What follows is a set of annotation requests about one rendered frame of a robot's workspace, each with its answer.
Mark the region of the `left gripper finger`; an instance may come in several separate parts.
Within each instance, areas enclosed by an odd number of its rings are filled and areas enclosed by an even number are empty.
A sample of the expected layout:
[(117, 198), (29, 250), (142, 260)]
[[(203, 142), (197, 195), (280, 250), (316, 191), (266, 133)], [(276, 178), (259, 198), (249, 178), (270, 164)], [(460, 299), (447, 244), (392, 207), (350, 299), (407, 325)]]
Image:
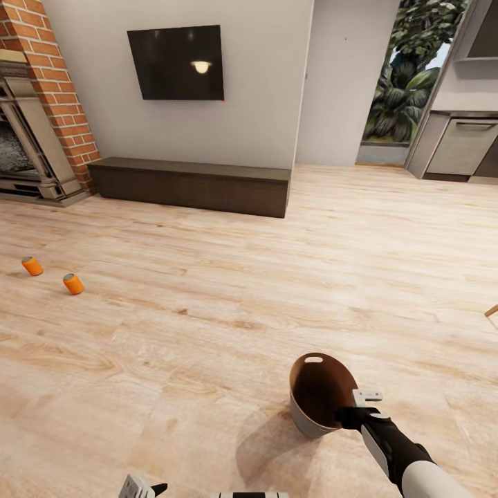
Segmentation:
[(155, 491), (155, 497), (157, 497), (162, 492), (166, 491), (166, 489), (167, 489), (167, 483), (160, 483), (159, 485), (154, 485), (154, 487), (152, 487), (152, 488)]

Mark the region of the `can of soda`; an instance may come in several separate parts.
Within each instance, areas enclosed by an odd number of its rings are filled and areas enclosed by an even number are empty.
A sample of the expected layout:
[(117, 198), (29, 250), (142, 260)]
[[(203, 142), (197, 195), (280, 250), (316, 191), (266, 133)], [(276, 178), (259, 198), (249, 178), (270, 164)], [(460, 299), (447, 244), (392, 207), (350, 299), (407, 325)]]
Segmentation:
[(24, 266), (31, 276), (39, 276), (44, 272), (43, 268), (39, 265), (35, 258), (25, 258), (22, 260), (22, 266)]
[(72, 295), (79, 295), (84, 287), (75, 274), (67, 274), (64, 277), (64, 284)]

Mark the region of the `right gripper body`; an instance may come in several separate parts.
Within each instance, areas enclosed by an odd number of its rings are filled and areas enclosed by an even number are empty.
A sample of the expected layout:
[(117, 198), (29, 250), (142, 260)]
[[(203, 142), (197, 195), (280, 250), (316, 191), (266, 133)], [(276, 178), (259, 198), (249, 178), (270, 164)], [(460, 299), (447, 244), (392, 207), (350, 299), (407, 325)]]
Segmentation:
[(380, 412), (376, 407), (339, 407), (340, 421), (344, 430), (358, 430), (358, 417), (364, 412)]

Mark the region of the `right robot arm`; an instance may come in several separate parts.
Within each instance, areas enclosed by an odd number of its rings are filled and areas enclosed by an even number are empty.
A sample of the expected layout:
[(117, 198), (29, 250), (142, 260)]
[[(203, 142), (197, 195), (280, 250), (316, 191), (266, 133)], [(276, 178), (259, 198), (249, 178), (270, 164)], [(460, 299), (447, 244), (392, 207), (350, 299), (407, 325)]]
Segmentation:
[(403, 498), (476, 498), (409, 440), (391, 418), (366, 402), (382, 402), (377, 389), (354, 389), (353, 407), (333, 408), (344, 430), (358, 430), (373, 458)]

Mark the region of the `trash can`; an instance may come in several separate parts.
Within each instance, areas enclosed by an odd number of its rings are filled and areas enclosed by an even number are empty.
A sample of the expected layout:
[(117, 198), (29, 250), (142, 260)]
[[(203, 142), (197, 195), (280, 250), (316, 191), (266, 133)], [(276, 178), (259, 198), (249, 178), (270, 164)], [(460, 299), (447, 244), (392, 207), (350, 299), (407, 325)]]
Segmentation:
[[(321, 362), (305, 362), (321, 357)], [(306, 353), (296, 359), (289, 375), (293, 422), (305, 436), (317, 438), (342, 429), (333, 408), (353, 407), (351, 397), (359, 389), (351, 372), (336, 358), (325, 353)]]

